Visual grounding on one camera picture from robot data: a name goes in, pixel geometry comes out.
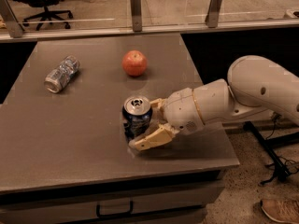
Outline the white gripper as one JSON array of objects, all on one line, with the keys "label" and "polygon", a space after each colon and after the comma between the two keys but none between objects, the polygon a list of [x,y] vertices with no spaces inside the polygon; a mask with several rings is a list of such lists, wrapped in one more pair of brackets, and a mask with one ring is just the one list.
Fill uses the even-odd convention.
[{"label": "white gripper", "polygon": [[158,98],[150,102],[153,117],[165,119],[166,124],[148,135],[143,133],[129,142],[137,151],[148,150],[170,143],[178,133],[189,135],[203,129],[203,121],[197,110],[192,89],[186,88],[171,94],[166,100]]}]

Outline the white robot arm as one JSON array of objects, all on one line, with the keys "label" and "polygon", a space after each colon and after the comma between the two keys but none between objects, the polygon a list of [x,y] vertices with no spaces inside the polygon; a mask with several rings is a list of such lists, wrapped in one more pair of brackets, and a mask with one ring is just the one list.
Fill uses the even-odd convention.
[{"label": "white robot arm", "polygon": [[249,120],[265,110],[299,124],[299,77],[260,56],[234,61],[226,79],[186,88],[149,103],[156,120],[129,142],[138,151],[171,142],[217,121]]}]

